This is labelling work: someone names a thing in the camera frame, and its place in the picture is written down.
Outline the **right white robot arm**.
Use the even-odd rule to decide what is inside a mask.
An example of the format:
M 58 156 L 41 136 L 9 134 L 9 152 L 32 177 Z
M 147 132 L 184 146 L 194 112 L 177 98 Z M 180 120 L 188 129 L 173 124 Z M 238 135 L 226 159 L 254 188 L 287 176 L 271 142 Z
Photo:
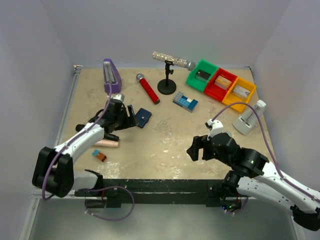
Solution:
M 227 133 L 195 136 L 186 152 L 192 161 L 197 161 L 199 150 L 203 150 L 203 160 L 215 159 L 231 167 L 221 185 L 214 188 L 220 198 L 238 193 L 265 200 L 285 209 L 303 228 L 320 229 L 320 193 L 278 173 L 263 154 L 240 147 Z

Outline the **navy blue card holder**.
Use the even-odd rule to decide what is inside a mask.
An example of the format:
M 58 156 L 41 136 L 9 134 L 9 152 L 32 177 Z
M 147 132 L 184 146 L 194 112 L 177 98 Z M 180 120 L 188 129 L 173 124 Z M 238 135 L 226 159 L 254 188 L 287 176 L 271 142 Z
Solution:
M 150 118 L 152 116 L 152 113 L 144 108 L 140 108 L 138 112 L 135 114 L 135 117 L 137 119 L 137 126 L 139 128 L 144 128 L 145 125 L 149 122 Z

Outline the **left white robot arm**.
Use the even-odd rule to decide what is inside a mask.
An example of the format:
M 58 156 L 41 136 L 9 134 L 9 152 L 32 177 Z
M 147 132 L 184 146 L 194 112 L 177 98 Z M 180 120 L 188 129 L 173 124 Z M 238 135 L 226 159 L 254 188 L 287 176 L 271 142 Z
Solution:
M 82 129 L 64 143 L 39 151 L 32 185 L 60 198 L 73 190 L 93 190 L 100 184 L 102 176 L 92 170 L 76 172 L 74 164 L 93 145 L 106 135 L 135 127 L 138 123 L 132 105 L 124 105 L 120 99 L 110 98 Z

